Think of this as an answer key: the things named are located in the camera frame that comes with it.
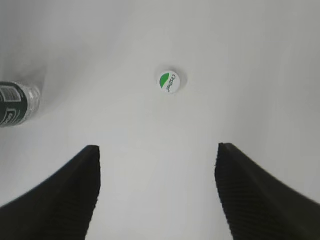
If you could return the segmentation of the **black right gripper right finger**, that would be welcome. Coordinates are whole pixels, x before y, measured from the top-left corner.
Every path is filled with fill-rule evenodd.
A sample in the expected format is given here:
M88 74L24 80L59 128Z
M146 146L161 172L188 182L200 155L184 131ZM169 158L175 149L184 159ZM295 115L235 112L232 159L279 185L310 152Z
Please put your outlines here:
M215 182L234 240L318 240L320 205L231 143L218 145Z

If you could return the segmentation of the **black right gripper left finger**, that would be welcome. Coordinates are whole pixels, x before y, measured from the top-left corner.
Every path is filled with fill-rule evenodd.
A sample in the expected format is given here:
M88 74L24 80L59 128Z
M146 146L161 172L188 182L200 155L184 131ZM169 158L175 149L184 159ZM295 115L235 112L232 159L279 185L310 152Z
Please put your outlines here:
M100 189L100 148L88 145L40 185L0 208L0 238L84 240Z

